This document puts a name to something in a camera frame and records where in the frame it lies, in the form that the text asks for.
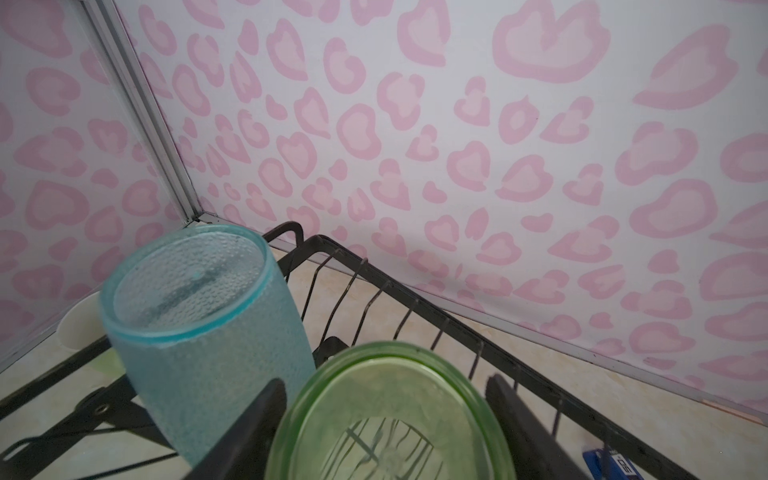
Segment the light green transparent cup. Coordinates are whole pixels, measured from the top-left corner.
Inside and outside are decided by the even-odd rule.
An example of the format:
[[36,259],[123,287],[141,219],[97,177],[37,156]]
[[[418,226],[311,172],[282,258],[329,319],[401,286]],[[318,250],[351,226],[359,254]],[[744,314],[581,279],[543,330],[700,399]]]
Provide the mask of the light green transparent cup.
[[513,479],[488,402],[451,363],[400,341],[348,348],[281,420],[267,479]]

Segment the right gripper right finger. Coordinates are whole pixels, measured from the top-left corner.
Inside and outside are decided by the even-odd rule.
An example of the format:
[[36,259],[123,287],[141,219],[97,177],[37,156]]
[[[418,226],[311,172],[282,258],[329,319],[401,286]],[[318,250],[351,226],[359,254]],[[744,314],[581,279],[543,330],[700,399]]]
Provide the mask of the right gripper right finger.
[[501,426],[518,479],[588,479],[501,375],[488,378],[485,399]]

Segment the white mug green handle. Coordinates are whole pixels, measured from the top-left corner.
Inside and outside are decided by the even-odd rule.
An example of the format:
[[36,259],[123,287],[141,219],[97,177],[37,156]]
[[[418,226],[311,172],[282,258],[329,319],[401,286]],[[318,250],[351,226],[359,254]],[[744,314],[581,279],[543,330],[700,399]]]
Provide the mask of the white mug green handle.
[[[75,304],[63,316],[56,329],[58,343],[70,353],[80,353],[104,336],[98,291]],[[125,368],[112,348],[91,360],[87,367],[112,378],[125,374]]]

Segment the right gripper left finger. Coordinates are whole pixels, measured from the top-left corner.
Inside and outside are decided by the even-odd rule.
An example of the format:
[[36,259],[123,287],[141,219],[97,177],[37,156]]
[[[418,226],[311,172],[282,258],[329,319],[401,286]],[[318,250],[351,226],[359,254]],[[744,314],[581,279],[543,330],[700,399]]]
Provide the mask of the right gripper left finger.
[[286,413],[282,380],[270,380],[185,479],[265,479],[268,457]]

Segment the teal textured plastic cup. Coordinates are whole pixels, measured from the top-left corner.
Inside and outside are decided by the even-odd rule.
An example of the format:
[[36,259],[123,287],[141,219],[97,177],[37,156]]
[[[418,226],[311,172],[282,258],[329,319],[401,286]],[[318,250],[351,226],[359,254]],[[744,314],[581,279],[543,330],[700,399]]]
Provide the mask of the teal textured plastic cup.
[[141,247],[99,301],[132,387],[190,465],[268,382],[281,380],[294,399],[316,369],[270,247],[241,226],[189,227]]

